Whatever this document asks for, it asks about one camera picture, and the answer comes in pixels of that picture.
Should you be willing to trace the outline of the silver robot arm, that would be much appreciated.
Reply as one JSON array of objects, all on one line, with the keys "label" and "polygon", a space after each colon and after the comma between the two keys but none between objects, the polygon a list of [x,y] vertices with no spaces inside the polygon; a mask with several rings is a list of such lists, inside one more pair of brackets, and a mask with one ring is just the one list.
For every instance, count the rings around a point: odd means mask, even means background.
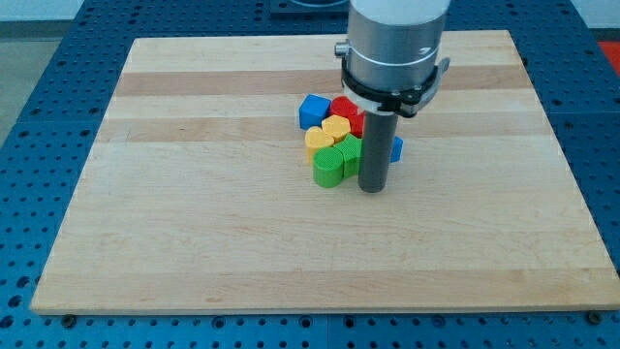
[{"label": "silver robot arm", "polygon": [[434,70],[450,0],[351,0],[347,39],[334,53],[375,90],[400,91]]}]

